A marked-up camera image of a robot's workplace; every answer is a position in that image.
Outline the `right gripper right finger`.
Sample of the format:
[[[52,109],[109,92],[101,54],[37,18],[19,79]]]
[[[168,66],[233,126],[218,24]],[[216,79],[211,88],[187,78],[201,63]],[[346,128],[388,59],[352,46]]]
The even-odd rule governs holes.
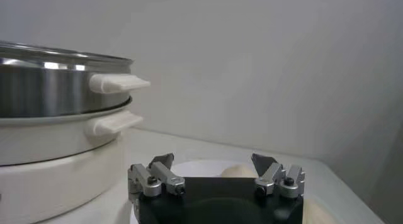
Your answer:
[[[280,196],[288,199],[296,199],[304,195],[305,172],[298,165],[292,165],[288,172],[282,164],[273,157],[252,154],[251,160],[258,173],[254,183],[256,194],[267,197],[278,190]]]

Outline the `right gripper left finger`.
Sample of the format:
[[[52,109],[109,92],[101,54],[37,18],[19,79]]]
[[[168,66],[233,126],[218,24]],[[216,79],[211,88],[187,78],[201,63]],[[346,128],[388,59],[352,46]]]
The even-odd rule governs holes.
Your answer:
[[[128,198],[133,206],[133,212],[140,209],[140,197],[156,198],[163,192],[183,196],[186,192],[185,179],[171,171],[174,154],[168,153],[154,157],[148,166],[132,164],[127,170]]]

